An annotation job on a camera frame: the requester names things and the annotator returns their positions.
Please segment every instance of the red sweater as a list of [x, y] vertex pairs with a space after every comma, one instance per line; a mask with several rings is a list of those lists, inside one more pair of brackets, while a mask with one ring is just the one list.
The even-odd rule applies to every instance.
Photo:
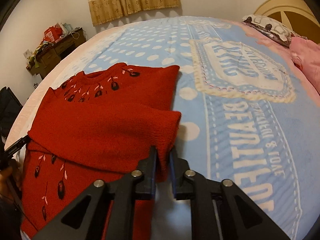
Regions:
[[[178, 70], [118, 63], [49, 88], [28, 132], [22, 184], [24, 211], [37, 229], [95, 180], [134, 170], [151, 145], [158, 150], [158, 177], [165, 179], [181, 117], [170, 111]], [[149, 239], [152, 207], [137, 201], [134, 240]], [[27, 220], [21, 228], [29, 237], [36, 233]]]

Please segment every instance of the wooden desk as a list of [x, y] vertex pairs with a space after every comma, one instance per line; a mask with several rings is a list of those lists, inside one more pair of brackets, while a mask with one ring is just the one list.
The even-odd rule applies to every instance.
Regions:
[[67, 35], [61, 41], [46, 48], [43, 52], [38, 53], [36, 60], [39, 67], [36, 68], [35, 63], [30, 62], [31, 68], [27, 68], [27, 70], [32, 75], [40, 74], [41, 78], [44, 79], [61, 60], [85, 42], [86, 39], [83, 30], [80, 28], [72, 33], [72, 35]]

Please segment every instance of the bed sheet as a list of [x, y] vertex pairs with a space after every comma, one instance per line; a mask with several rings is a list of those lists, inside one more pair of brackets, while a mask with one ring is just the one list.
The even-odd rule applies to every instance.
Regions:
[[[242, 23], [149, 20], [103, 36], [51, 86], [117, 62], [179, 65], [179, 156], [208, 179], [232, 179], [291, 239], [306, 235], [320, 214], [320, 98], [286, 48]], [[172, 198], [169, 181], [157, 186], [151, 239], [191, 239], [189, 202]]]

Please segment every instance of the black object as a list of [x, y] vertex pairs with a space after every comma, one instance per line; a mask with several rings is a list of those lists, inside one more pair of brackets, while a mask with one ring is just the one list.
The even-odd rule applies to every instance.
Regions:
[[[16, 141], [13, 145], [11, 145], [7, 150], [3, 151], [2, 153], [0, 149], [0, 171], [6, 169], [9, 166], [9, 160], [11, 160], [13, 155], [16, 152], [18, 152], [18, 150], [21, 150], [21, 148], [24, 145], [26, 145], [29, 141], [30, 141], [30, 137], [26, 135], [25, 137], [20, 138], [18, 141]], [[22, 192], [17, 187], [16, 182], [14, 181], [14, 178], [12, 175], [9, 177], [9, 180], [12, 184], [13, 189], [17, 193], [17, 196], [21, 199]]]
[[22, 109], [22, 104], [10, 88], [0, 90], [0, 127], [2, 136], [7, 138], [10, 129]]
[[[0, 158], [0, 170], [30, 138], [25, 136]], [[138, 163], [137, 170], [110, 183], [96, 180], [51, 220], [33, 240], [100, 240], [110, 203], [105, 240], [131, 240], [135, 200], [155, 196], [157, 151]], [[193, 240], [289, 240], [288, 236], [231, 180], [206, 179], [190, 170], [186, 160], [170, 152], [172, 192], [190, 199]], [[303, 240], [319, 239], [320, 219]]]
[[174, 197], [190, 199], [193, 240], [218, 240], [221, 236], [224, 240], [289, 240], [231, 180], [206, 179], [190, 170], [175, 149], [170, 152], [170, 171]]
[[156, 157], [156, 148], [151, 147], [149, 157], [139, 161], [137, 170], [110, 183], [96, 180], [32, 239], [100, 240], [112, 200], [105, 239], [132, 239], [135, 200], [155, 196]]

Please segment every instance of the desk drawer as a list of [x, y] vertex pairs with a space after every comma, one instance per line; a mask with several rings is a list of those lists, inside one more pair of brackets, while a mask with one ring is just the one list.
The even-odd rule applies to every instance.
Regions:
[[41, 59], [46, 63], [49, 64], [53, 58], [58, 57], [57, 53], [54, 49], [50, 49], [46, 54], [44, 54]]
[[62, 52], [64, 52], [67, 48], [69, 48], [72, 44], [74, 44], [74, 41], [72, 39], [67, 40], [61, 44], [59, 44], [56, 48], [55, 51], [58, 55], [60, 55]]

